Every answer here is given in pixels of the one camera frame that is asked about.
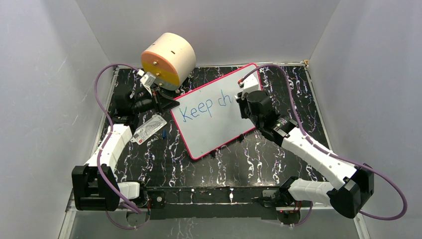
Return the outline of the pink framed whiteboard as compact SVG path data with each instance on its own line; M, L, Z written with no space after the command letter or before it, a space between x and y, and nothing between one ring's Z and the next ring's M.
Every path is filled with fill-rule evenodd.
M235 100L242 92L238 81L255 68L250 63L175 98L179 106L171 115L192 159L255 129L250 120L242 119Z

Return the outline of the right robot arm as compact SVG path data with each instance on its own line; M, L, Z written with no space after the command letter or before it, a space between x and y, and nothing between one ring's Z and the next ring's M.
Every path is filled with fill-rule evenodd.
M327 181L307 181L290 177L280 188L281 202L293 206L312 201L332 206L346 218L354 218L374 192L374 174L368 165L357 166L336 158L318 142L309 142L298 123L273 108L266 91L238 93L235 100L243 119L249 119L269 141L298 156Z

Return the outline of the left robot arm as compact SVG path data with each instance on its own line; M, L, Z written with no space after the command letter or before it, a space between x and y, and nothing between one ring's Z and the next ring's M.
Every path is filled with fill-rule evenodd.
M72 171L75 206L80 211L114 211L125 204L134 212L148 203L140 182L118 183L114 174L121 153L130 142L142 143L167 122L162 114L180 105L158 86L133 93L115 93L110 126L92 157Z

